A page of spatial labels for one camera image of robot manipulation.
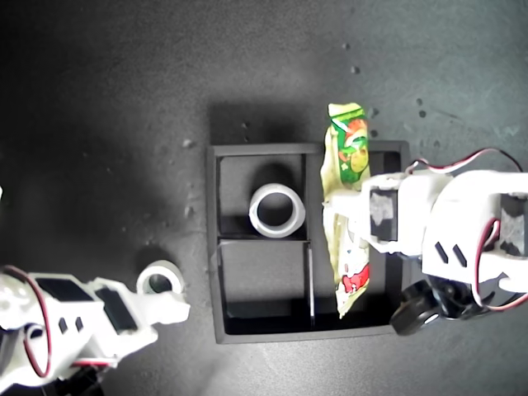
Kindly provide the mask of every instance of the white tape roll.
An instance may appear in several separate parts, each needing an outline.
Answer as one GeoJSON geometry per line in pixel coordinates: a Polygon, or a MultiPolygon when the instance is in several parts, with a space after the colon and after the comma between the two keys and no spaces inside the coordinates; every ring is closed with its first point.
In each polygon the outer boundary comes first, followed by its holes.
{"type": "Polygon", "coordinates": [[[249,219],[251,220],[251,224],[256,231],[268,238],[285,238],[291,235],[303,225],[305,217],[306,210],[297,193],[291,188],[278,183],[266,184],[259,188],[253,194],[251,203],[249,204],[249,219]],[[290,219],[282,225],[268,225],[258,218],[258,206],[270,194],[284,194],[291,199],[293,210],[290,219]]]}
{"type": "Polygon", "coordinates": [[[159,260],[147,266],[139,274],[138,281],[135,284],[139,295],[158,293],[151,284],[151,278],[153,278],[153,276],[163,276],[166,278],[167,281],[171,283],[171,290],[174,293],[180,294],[185,288],[183,275],[178,267],[167,260],[159,260]]]}

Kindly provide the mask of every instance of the crumpled wrapper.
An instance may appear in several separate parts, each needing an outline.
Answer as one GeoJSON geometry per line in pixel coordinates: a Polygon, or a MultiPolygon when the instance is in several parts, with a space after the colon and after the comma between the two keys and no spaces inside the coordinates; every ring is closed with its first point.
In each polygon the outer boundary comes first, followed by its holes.
{"type": "MultiPolygon", "coordinates": [[[[370,177],[369,140],[364,109],[356,103],[328,105],[331,125],[324,138],[321,167],[324,200],[337,189],[360,190],[370,177]]],[[[369,245],[348,230],[348,219],[331,207],[323,209],[323,227],[342,318],[369,285],[369,245]]]]}

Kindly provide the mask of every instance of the debris speck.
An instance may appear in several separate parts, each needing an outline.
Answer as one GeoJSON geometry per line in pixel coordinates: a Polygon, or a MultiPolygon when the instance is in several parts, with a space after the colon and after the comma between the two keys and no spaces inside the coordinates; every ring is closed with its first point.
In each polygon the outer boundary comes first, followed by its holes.
{"type": "Polygon", "coordinates": [[[409,133],[409,134],[414,134],[414,129],[412,128],[411,125],[407,124],[407,123],[403,123],[403,128],[409,133]]]}
{"type": "Polygon", "coordinates": [[[378,109],[376,109],[375,107],[371,107],[366,112],[366,118],[368,118],[369,120],[373,120],[379,113],[380,111],[378,109]]]}
{"type": "Polygon", "coordinates": [[[248,122],[243,122],[240,126],[243,129],[244,142],[247,143],[247,142],[249,142],[249,136],[248,136],[249,123],[248,122]]]}
{"type": "Polygon", "coordinates": [[[184,212],[183,212],[183,215],[185,216],[186,219],[189,219],[189,218],[192,216],[192,214],[193,214],[194,212],[195,212],[195,210],[193,209],[193,207],[190,206],[190,205],[187,205],[187,206],[185,207],[185,210],[184,210],[184,212]]]}
{"type": "Polygon", "coordinates": [[[189,191],[189,192],[187,193],[187,200],[188,200],[188,201],[191,201],[191,200],[197,200],[197,199],[199,199],[199,198],[200,198],[200,195],[197,194],[197,193],[194,192],[194,191],[189,191]]]}
{"type": "Polygon", "coordinates": [[[181,146],[184,148],[184,149],[191,149],[193,148],[195,145],[195,142],[193,142],[192,140],[190,139],[185,139],[183,140],[183,143],[181,144],[181,146]]]}

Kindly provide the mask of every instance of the snack bag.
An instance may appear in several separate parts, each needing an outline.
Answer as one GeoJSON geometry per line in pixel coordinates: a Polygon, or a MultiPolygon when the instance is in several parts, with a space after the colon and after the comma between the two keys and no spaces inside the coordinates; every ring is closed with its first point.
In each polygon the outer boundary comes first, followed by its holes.
{"type": "MultiPolygon", "coordinates": [[[[370,177],[365,111],[356,103],[328,105],[332,120],[324,138],[321,167],[324,200],[336,189],[361,189],[370,177]]],[[[323,209],[323,227],[336,284],[339,318],[369,285],[369,245],[348,230],[348,219],[332,208],[323,209]]]]}

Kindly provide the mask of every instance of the gray table surface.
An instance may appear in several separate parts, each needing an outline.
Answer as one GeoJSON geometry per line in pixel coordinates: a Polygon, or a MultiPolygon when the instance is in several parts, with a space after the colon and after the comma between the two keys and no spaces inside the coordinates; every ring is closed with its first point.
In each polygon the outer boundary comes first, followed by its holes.
{"type": "Polygon", "coordinates": [[[435,163],[492,145],[528,166],[527,26],[526,0],[4,1],[0,257],[129,286],[178,264],[191,317],[107,394],[528,394],[528,306],[409,338],[217,346],[204,199],[207,144],[318,141],[329,102],[376,109],[376,139],[435,163]]]}

